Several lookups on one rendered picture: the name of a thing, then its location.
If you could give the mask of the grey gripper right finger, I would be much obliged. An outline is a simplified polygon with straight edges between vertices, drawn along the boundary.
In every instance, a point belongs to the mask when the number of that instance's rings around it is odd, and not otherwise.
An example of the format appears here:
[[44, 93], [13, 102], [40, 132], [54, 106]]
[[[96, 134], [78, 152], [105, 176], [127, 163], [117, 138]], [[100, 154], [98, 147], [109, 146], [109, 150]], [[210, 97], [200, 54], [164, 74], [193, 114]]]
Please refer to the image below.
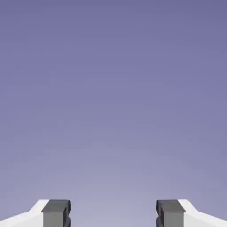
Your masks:
[[156, 227], [227, 227], [227, 221], [198, 211], [190, 201], [157, 200]]

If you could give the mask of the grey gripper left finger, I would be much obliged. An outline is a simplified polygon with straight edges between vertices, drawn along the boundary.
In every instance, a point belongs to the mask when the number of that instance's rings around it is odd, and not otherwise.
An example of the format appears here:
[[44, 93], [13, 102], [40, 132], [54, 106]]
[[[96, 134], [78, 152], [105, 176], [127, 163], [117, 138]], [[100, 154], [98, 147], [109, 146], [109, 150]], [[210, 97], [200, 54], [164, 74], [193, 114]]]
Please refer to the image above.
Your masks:
[[0, 220], [0, 227], [71, 227], [70, 200], [41, 199], [27, 212]]

